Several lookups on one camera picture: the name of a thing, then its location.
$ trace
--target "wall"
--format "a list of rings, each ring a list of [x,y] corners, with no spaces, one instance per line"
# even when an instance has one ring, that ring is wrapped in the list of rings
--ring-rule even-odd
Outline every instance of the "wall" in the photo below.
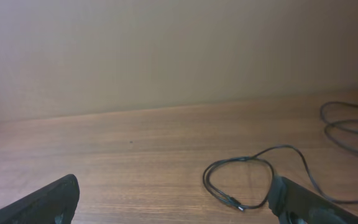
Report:
[[[358,1],[0,1],[0,121],[346,88]]]

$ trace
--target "black plastic part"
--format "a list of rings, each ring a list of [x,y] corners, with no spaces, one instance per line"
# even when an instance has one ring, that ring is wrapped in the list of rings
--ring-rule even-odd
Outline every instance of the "black plastic part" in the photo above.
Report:
[[[0,224],[70,224],[80,199],[73,174],[0,209]]]
[[[357,216],[285,177],[274,177],[268,203],[281,224],[358,224]]]

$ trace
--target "wooden table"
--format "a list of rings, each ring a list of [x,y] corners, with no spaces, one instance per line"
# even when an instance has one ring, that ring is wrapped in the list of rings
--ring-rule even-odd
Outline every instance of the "wooden table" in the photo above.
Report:
[[[319,120],[319,106],[329,100],[358,103],[358,91],[1,123],[0,208],[72,173],[81,190],[73,223],[278,223],[267,206],[241,213],[201,183],[210,163],[277,144],[298,147],[327,194],[357,199],[358,157],[328,141]],[[333,108],[329,116],[358,112]],[[338,135],[358,145],[358,137]],[[313,189],[293,151],[263,158]],[[270,172],[234,163],[212,181],[255,204]],[[343,207],[358,215],[358,205]]]

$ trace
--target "black cable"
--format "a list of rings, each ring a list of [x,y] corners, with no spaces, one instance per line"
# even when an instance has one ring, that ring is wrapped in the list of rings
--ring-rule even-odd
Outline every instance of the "black cable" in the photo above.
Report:
[[[342,129],[344,131],[348,131],[351,133],[355,133],[358,134],[358,130],[355,129],[349,129],[349,128],[345,128],[343,126],[341,126],[340,124],[344,124],[344,123],[353,123],[353,122],[357,122],[358,123],[358,119],[347,119],[347,120],[342,120],[342,121],[335,121],[335,122],[329,122],[324,115],[324,109],[325,107],[327,107],[328,105],[332,105],[332,104],[341,104],[341,105],[346,105],[346,106],[350,106],[353,108],[358,108],[358,105],[354,105],[351,103],[343,103],[343,102],[328,102],[325,103],[323,106],[320,107],[320,117],[321,119],[327,124],[327,126],[324,129],[324,132],[326,133],[327,137],[334,141],[336,144],[338,144],[339,146],[354,152],[354,153],[358,153],[357,149],[354,149],[353,147],[347,146],[345,145],[343,142],[338,141],[337,139],[334,139],[330,134],[328,129],[335,127],[335,128],[339,128]],[[273,183],[273,178],[275,175],[275,171],[273,166],[271,165],[271,163],[269,163],[268,161],[266,161],[265,159],[260,159],[258,158],[260,155],[262,155],[265,152],[269,152],[270,150],[273,149],[281,149],[281,148],[290,148],[293,149],[295,152],[298,153],[298,155],[301,157],[303,165],[305,166],[305,170],[306,173],[308,174],[311,183],[313,184],[314,189],[316,189],[316,191],[323,196],[326,200],[333,202],[333,203],[341,203],[341,204],[358,204],[358,200],[338,200],[335,198],[332,198],[328,195],[326,195],[323,190],[321,190],[321,187],[317,184],[317,182],[315,181],[315,179],[313,178],[313,176],[311,175],[311,172],[309,170],[308,164],[306,162],[305,157],[303,156],[303,154],[299,151],[299,149],[297,149],[294,146],[291,145],[279,145],[279,146],[274,146],[274,147],[270,147],[268,149],[263,150],[262,152],[259,152],[253,156],[242,156],[242,157],[233,157],[230,159],[223,159],[220,161],[216,161],[214,163],[212,163],[211,165],[209,165],[203,173],[203,184],[205,189],[214,197],[216,197],[218,200],[220,200],[221,202],[225,203],[226,205],[230,205],[233,206],[241,211],[244,211],[245,209],[255,209],[255,208],[260,208],[262,207],[266,201],[267,201],[267,196],[268,194],[266,194],[265,198],[258,204],[258,205],[243,205],[241,204],[237,199],[235,199],[234,197],[224,193],[222,190],[219,190],[217,187],[215,187],[211,181],[210,181],[210,177],[211,174],[214,172],[214,170],[216,170],[219,166],[228,163],[228,162],[247,162],[247,161],[251,161],[251,160],[255,160],[255,161],[259,161],[259,162],[263,162],[264,164],[267,164],[272,172],[272,181],[270,183],[270,187],[269,187],[269,191],[272,188],[272,183]]]

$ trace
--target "beige wall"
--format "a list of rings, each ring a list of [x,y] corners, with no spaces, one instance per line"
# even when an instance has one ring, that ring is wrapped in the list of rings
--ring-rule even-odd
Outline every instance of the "beige wall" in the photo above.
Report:
[[[0,121],[344,88],[358,1],[0,1]]]

